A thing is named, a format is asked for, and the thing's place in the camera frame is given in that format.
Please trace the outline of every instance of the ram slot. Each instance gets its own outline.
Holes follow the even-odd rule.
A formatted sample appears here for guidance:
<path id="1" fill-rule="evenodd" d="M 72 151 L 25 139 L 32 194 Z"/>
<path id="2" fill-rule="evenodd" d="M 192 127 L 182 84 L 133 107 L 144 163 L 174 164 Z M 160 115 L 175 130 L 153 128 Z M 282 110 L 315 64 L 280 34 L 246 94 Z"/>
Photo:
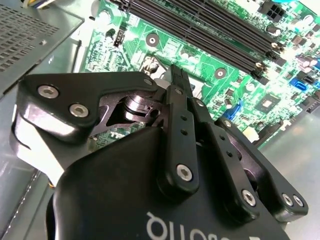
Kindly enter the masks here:
<path id="1" fill-rule="evenodd" d="M 112 1 L 121 8 L 128 0 Z M 130 2 L 129 12 L 258 79 L 258 59 L 149 0 Z"/>
<path id="2" fill-rule="evenodd" d="M 198 6 L 198 4 L 195 4 L 192 1 L 186 1 L 186 0 L 166 0 L 167 2 L 170 2 L 176 7 L 179 7 L 180 9 L 184 10 L 186 13 L 193 16 L 194 19 L 197 19 L 200 22 L 206 23 L 208 26 L 210 26 L 213 29 L 216 29 L 230 38 L 238 41 L 239 43 L 243 44 L 244 46 L 249 47 L 253 51 L 265 55 L 267 52 L 270 51 L 270 47 L 267 47 L 265 45 L 261 45 L 258 39 L 251 38 L 247 34 L 244 34 L 243 31 L 237 28 L 237 25 L 228 25 L 225 24 L 225 19 L 218 19 L 214 16 L 213 13 L 209 12 L 207 9 L 201 9 L 201 6 Z"/>
<path id="3" fill-rule="evenodd" d="M 235 16 L 234 14 L 228 12 L 226 9 L 214 3 L 212 0 L 187 0 L 187 2 L 197 4 L 202 10 L 207 11 L 212 14 L 216 19 L 223 21 L 224 24 L 228 26 L 236 26 L 243 34 L 248 35 L 251 39 L 256 39 L 261 45 L 268 47 L 277 51 L 277 48 L 274 48 L 274 45 L 280 45 L 276 43 L 275 39 L 269 35 L 263 33 L 260 29 L 255 26 L 247 23 L 243 19 Z"/>

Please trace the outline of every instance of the cable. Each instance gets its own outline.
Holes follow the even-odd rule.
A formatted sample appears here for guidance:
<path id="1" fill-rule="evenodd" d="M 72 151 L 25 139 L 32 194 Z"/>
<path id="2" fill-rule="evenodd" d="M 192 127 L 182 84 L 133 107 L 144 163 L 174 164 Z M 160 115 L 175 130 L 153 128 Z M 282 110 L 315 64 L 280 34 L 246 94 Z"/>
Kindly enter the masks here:
<path id="1" fill-rule="evenodd" d="M 33 5 L 33 7 L 36 9 L 42 9 L 43 7 L 47 6 L 48 4 L 50 4 L 54 1 L 55 0 L 43 0 L 43 1 L 40 1 L 39 3 Z"/>

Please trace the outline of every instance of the capacitor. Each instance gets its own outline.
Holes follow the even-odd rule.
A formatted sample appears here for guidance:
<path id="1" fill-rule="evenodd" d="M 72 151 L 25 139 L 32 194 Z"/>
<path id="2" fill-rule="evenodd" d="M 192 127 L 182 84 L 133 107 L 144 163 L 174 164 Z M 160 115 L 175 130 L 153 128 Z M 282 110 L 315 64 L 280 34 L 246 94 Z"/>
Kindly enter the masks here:
<path id="1" fill-rule="evenodd" d="M 231 101 L 230 101 L 229 98 L 226 98 L 226 99 L 224 100 L 224 104 L 225 104 L 225 106 L 226 106 L 226 109 L 232 109 L 232 103 L 231 103 Z"/>
<path id="2" fill-rule="evenodd" d="M 306 56 L 305 59 L 310 62 L 310 66 L 315 66 L 318 64 L 317 59 L 312 56 Z"/>
<path id="3" fill-rule="evenodd" d="M 301 70 L 305 73 L 305 74 L 308 74 L 312 71 L 312 68 L 311 67 L 302 67 Z"/>
<path id="4" fill-rule="evenodd" d="M 188 59 L 188 58 L 189 58 L 188 53 L 183 52 L 183 53 L 181 54 L 181 58 L 182 58 L 182 59 Z"/>
<path id="5" fill-rule="evenodd" d="M 264 126 L 264 123 L 262 121 L 258 122 L 257 124 L 258 128 L 262 128 Z"/>
<path id="6" fill-rule="evenodd" d="M 245 86 L 245 89 L 248 91 L 248 92 L 252 92 L 253 90 L 255 90 L 256 86 L 253 84 L 253 83 L 249 83 Z"/>
<path id="7" fill-rule="evenodd" d="M 298 61 L 298 63 L 301 65 L 301 67 L 303 68 L 307 68 L 310 66 L 310 62 L 303 56 L 298 56 L 296 58 L 296 60 Z"/>
<path id="8" fill-rule="evenodd" d="M 281 29 L 274 26 L 274 25 L 269 25 L 266 27 L 266 31 L 270 33 L 272 36 L 278 37 L 281 34 Z"/>
<path id="9" fill-rule="evenodd" d="M 307 15 L 304 17 L 304 19 L 302 20 L 302 22 L 305 25 L 311 25 L 313 22 L 315 21 L 314 17 L 312 15 Z"/>
<path id="10" fill-rule="evenodd" d="M 116 34 L 116 30 L 114 30 L 113 28 L 109 29 L 106 33 L 105 33 L 105 38 L 113 38 L 113 36 Z"/>

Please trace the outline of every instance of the black metal bracket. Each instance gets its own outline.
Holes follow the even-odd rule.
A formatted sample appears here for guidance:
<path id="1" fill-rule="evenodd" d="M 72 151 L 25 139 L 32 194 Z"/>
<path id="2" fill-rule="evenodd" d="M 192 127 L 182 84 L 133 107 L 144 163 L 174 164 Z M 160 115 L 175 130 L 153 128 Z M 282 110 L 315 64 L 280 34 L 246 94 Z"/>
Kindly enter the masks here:
<path id="1" fill-rule="evenodd" d="M 226 131 L 240 152 L 240 163 L 256 186 L 255 192 L 279 222 L 292 222 L 307 215 L 305 199 L 234 124 L 224 117 L 219 118 L 215 124 Z"/>
<path id="2" fill-rule="evenodd" d="M 220 181 L 215 203 L 223 202 L 232 225 L 264 219 L 277 226 L 274 218 L 286 223 L 308 213 L 302 196 L 236 126 L 225 118 L 213 122 L 205 104 L 192 96 L 183 70 L 172 65 L 164 77 L 172 82 L 166 90 L 141 72 L 28 75 L 19 83 L 11 147 L 56 185 L 79 159 L 88 164 L 101 157 L 102 151 L 88 152 L 89 136 L 144 122 L 147 129 L 135 136 L 159 136 L 150 146 L 157 147 L 157 187 L 170 202 L 198 198 L 205 158 L 205 172 Z M 81 106 L 78 113 L 73 105 Z M 113 146 L 123 151 L 128 143 L 138 145 L 133 136 L 125 139 L 107 152 L 119 157 Z M 149 154 L 154 161 L 156 153 Z"/>

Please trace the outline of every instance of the screw hole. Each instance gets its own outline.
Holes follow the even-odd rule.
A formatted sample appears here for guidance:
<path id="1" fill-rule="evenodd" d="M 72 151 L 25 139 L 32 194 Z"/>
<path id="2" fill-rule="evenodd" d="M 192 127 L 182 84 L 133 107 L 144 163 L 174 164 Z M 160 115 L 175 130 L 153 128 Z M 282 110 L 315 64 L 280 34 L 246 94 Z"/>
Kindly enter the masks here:
<path id="1" fill-rule="evenodd" d="M 54 94 L 54 91 L 52 91 L 52 90 L 50 90 L 50 89 L 45 89 L 45 90 L 43 90 L 43 92 L 44 92 L 45 94 L 50 94 L 50 95 Z"/>
<path id="2" fill-rule="evenodd" d="M 183 135 L 185 135 L 185 136 L 187 136 L 188 135 L 188 132 L 186 131 L 186 130 L 184 130 L 184 129 L 181 129 L 181 131 L 180 131 Z"/>
<path id="3" fill-rule="evenodd" d="M 83 114 L 85 112 L 81 107 L 75 108 L 75 111 L 80 113 L 80 114 Z"/>

